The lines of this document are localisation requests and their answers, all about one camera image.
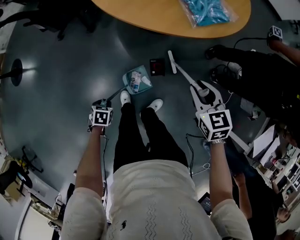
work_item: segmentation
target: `blue plastic bag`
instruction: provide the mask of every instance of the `blue plastic bag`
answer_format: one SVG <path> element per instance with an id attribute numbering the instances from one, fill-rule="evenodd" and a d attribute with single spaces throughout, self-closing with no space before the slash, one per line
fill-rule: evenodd
<path id="1" fill-rule="evenodd" d="M 193 27 L 235 21 L 221 0 L 180 0 Z"/>

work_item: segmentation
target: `wooden table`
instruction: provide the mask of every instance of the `wooden table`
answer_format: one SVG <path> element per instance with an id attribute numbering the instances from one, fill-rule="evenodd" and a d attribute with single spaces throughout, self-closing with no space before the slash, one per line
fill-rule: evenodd
<path id="1" fill-rule="evenodd" d="M 226 0 L 236 22 L 192 28 L 179 0 L 92 0 L 109 15 L 134 26 L 188 38 L 220 38 L 241 30 L 251 14 L 250 0 Z"/>

